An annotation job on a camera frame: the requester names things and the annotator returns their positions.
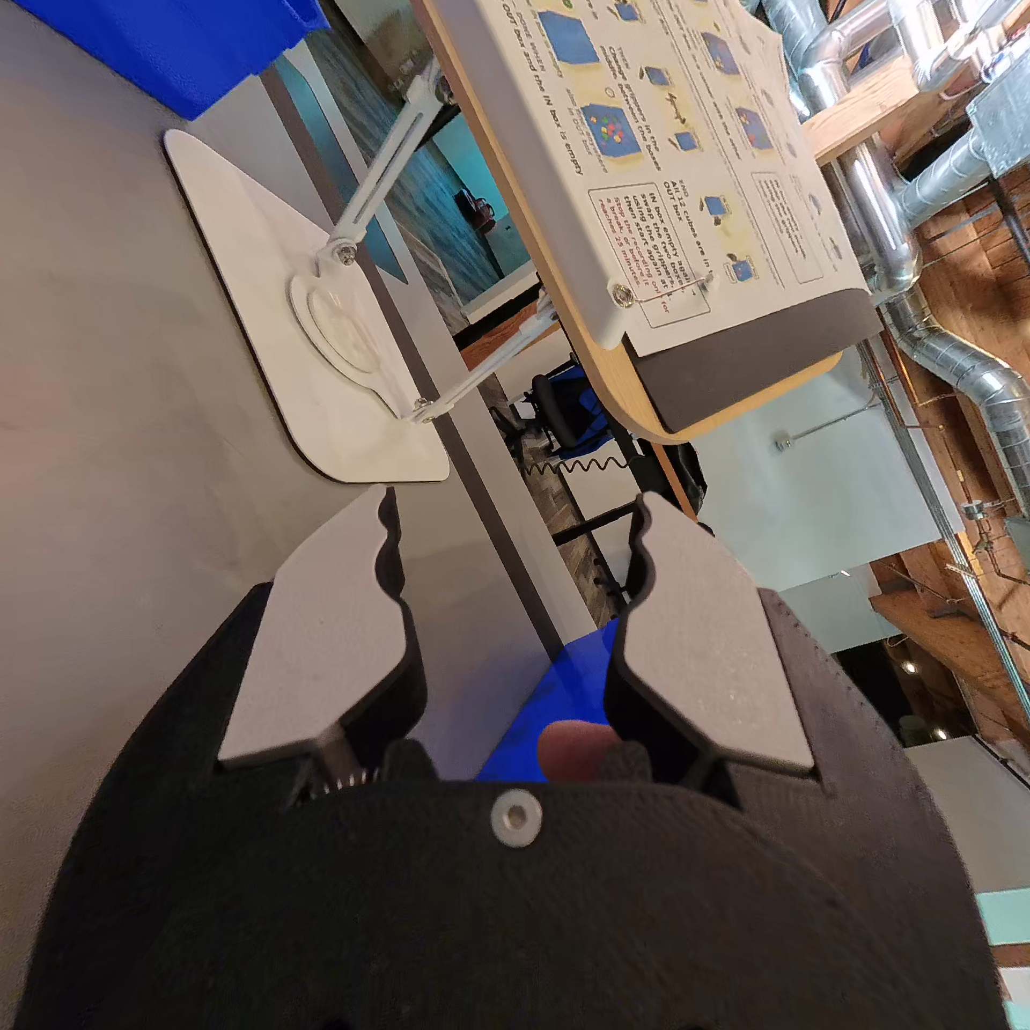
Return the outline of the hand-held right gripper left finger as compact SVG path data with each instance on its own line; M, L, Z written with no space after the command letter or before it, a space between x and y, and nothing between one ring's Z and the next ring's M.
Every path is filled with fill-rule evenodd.
M416 727L428 684L403 598L394 489L372 486L276 573L227 722L227 767L308 755L372 772Z

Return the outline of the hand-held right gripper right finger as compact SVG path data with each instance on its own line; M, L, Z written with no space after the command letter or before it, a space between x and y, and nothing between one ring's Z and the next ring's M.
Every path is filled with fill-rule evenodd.
M760 590L714 535L656 492L637 496L631 599L604 710L656 782L701 787L723 762L806 778L816 762Z

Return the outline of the blue plastic bin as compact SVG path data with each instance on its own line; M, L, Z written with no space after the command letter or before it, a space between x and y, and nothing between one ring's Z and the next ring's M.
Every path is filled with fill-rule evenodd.
M556 722L607 725L604 695L618 621L566 645L487 757L476 782L546 782L538 759L544 729Z
M311 33L317 1L19 1L132 84L194 121Z

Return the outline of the person's right hand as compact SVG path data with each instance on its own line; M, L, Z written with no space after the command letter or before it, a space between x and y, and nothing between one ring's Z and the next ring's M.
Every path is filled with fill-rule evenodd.
M608 725L560 720L541 731L536 759L548 782L591 782L599 778L608 753L621 744Z

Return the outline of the blue cloth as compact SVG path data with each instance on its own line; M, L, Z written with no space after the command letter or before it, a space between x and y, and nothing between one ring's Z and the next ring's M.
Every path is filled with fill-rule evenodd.
M561 450L587 453L611 440L608 415L581 365L569 362L550 384L558 413L553 433Z

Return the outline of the black office chair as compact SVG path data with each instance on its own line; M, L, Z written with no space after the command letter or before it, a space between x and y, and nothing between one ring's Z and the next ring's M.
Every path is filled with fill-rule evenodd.
M587 454L597 451L606 444L605 443L598 449L591 450L587 453L560 449L560 441L556 439L553 432L553 423L558 421L558 413L550 384L550 379L559 373L560 372L553 375L534 376L533 389L525 397L525 402L533 407L533 418L522 419L514 413L511 406L491 406L488 409L492 421L504 436L506 443L510 448L513 448L516 444L518 444L529 430L544 431L547 433L548 439L550 440L550 452L560 459L584 457ZM614 434L612 428L611 432L611 440L613 440Z

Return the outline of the white instruction board stand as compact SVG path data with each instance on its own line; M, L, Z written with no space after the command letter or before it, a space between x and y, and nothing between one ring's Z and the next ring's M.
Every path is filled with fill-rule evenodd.
M600 403L653 442L690 440L824 374L880 320L805 133L778 38L735 3L648 2L630 19L558 2L413 2L432 60L293 312L346 378L424 423L489 375L418 401L393 336L360 312L355 263L447 93L470 123Z

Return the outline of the white rounded mat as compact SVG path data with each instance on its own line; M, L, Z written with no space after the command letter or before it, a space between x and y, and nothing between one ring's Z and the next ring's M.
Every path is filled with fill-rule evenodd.
M163 138L291 444L344 484L442 482L438 431L359 264L318 268L328 233L180 130Z

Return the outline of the printed instruction sheet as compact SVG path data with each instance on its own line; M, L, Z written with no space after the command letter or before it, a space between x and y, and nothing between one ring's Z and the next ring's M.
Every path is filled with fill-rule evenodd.
M477 91L586 335L658 354L786 312L872 305L739 2L476 2Z

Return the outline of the silver ventilation duct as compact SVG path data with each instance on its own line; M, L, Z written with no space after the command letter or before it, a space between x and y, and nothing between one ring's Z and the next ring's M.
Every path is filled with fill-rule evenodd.
M999 38L1014 2L956 2L959 26L941 37L932 2L859 2L829 20L819 2L762 2L771 28L782 37L788 68L805 98L815 128L820 116L857 112L859 90L845 61L879 36L900 44L902 85L915 95L940 92L962 72L980 41ZM856 236L855 249L873 301L899 349L968 398L978 408L1009 481L1020 515L1028 520L1028 383L1001 358L951 333L932 315L919 288L922 259L915 228L998 172L986 159L980 126L952 144L925 171L904 182L882 146L874 115L829 159Z

